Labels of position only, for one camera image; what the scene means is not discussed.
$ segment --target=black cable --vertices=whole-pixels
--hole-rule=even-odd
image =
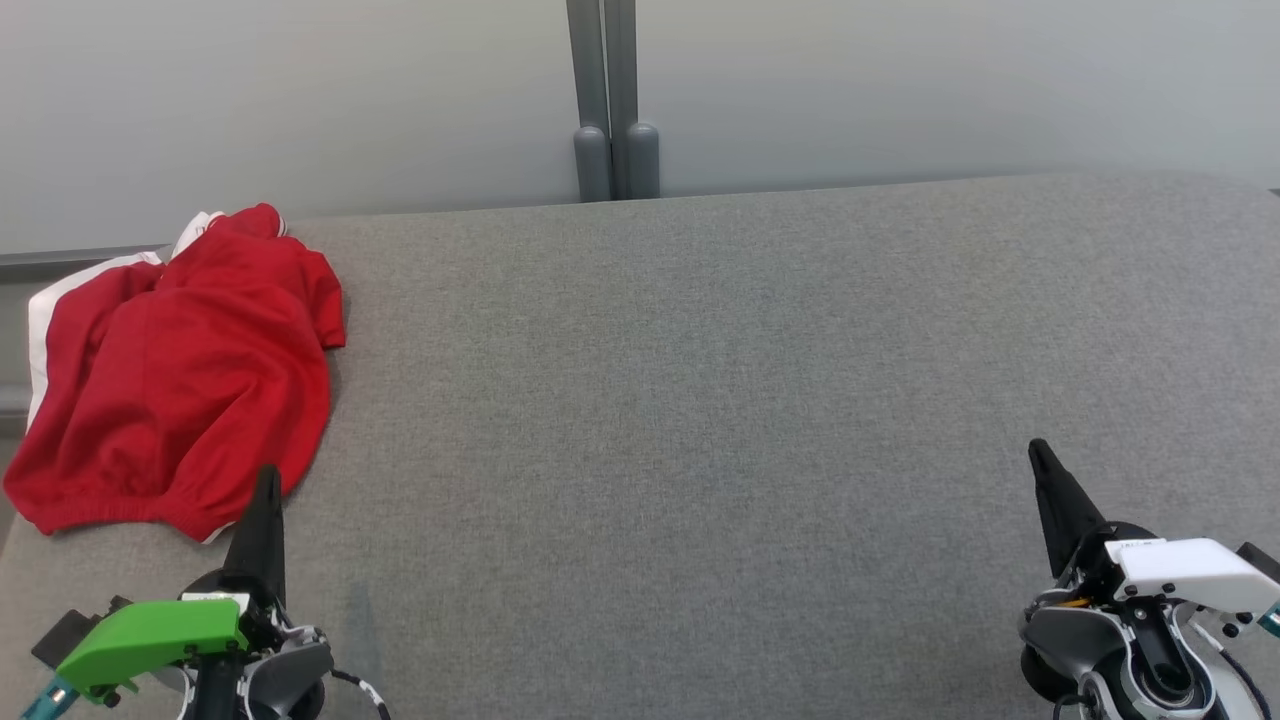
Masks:
[[[1053,720],[1062,720],[1062,708],[1068,705],[1080,705],[1087,701],[1088,698],[1079,694],[1065,694],[1057,698],[1057,702],[1053,703]]]
[[[1220,650],[1219,655],[1221,655],[1222,660],[1225,660],[1226,664],[1231,666],[1231,670],[1235,670],[1235,674],[1239,675],[1242,680],[1244,680],[1244,685],[1249,688],[1251,693],[1253,693],[1253,702],[1258,703],[1258,710],[1262,711],[1262,720],[1271,720],[1271,706],[1267,705],[1267,698],[1262,696],[1262,691],[1258,689],[1257,684],[1254,684],[1253,678],[1249,676],[1248,670],[1245,670],[1243,665],[1236,662],[1235,659],[1231,657],[1230,652]]]
[[[361,680],[360,678],[352,675],[351,673],[343,673],[342,670],[334,669],[330,670],[329,674],[333,675],[334,678],[338,678],[339,680],[344,680],[365,691],[365,694],[369,696],[369,700],[374,701],[374,705],[378,706],[379,720],[392,720],[392,714],[389,710],[387,710],[387,703],[383,702],[383,697],[378,694],[378,691],[374,689],[374,685],[370,685],[369,683]]]

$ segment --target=clothing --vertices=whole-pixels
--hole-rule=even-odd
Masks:
[[[118,258],[32,299],[28,434],[4,489],[42,533],[165,521],[206,541],[264,464],[297,486],[346,332],[329,263],[283,229],[270,205],[201,214],[168,264]]]

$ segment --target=gray fabric surface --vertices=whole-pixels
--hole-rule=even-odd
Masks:
[[[300,222],[349,302],[289,600],[397,717],[1048,717],[1025,457],[1280,551],[1280,202],[1020,177]],[[0,557],[0,697],[69,607],[216,565],[163,527]],[[1275,647],[1236,643],[1280,697]],[[330,683],[326,717],[371,717]],[[168,717],[148,683],[113,717]],[[81,708],[77,717],[90,716]]]

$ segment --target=cable connector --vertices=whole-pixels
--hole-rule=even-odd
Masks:
[[[54,675],[54,682],[49,683],[49,687],[22,714],[22,720],[56,720],[70,710],[77,700],[79,693],[76,688],[60,675]]]

